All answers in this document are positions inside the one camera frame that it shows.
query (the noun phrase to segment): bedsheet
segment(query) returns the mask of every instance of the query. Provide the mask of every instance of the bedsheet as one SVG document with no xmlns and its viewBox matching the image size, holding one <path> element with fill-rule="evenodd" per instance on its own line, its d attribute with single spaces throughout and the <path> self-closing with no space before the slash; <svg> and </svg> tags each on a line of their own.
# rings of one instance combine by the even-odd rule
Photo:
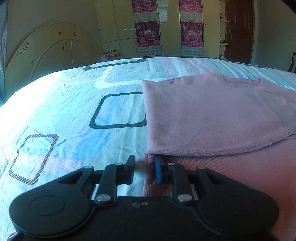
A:
<svg viewBox="0 0 296 241">
<path fill-rule="evenodd" d="M 140 58 L 98 63 L 44 76 L 0 107 L 0 240 L 15 230 L 9 205 L 19 194 L 86 165 L 104 169 L 136 156 L 133 184 L 118 195 L 141 196 L 147 147 L 142 80 L 215 71 L 269 81 L 296 91 L 296 74 L 209 58 Z"/>
</svg>

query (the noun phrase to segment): metal screw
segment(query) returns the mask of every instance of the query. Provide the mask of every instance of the metal screw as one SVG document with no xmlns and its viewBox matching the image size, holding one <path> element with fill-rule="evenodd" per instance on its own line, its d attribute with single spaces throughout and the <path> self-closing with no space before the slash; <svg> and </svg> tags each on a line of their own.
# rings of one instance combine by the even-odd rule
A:
<svg viewBox="0 0 296 241">
<path fill-rule="evenodd" d="M 188 202 L 192 200 L 192 196 L 189 194 L 180 194 L 177 198 L 180 202 Z"/>
<path fill-rule="evenodd" d="M 96 197 L 96 200 L 98 202 L 107 202 L 107 201 L 111 200 L 111 196 L 108 194 L 100 194 Z"/>
<path fill-rule="evenodd" d="M 132 204 L 132 206 L 133 206 L 133 207 L 139 207 L 140 204 L 139 204 L 138 202 L 134 202 L 134 203 Z"/>
</svg>

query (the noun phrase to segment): pink fabric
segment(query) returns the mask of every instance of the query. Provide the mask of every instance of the pink fabric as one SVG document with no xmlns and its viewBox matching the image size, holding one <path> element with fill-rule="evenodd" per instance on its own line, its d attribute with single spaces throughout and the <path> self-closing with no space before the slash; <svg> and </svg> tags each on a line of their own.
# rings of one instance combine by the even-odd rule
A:
<svg viewBox="0 0 296 241">
<path fill-rule="evenodd" d="M 295 240 L 295 92 L 265 79 L 217 74 L 143 81 L 142 89 L 148 146 L 145 196 L 171 194 L 167 185 L 156 185 L 153 154 L 167 155 L 165 162 L 188 170 L 206 166 L 273 197 L 280 208 L 273 234 Z"/>
</svg>

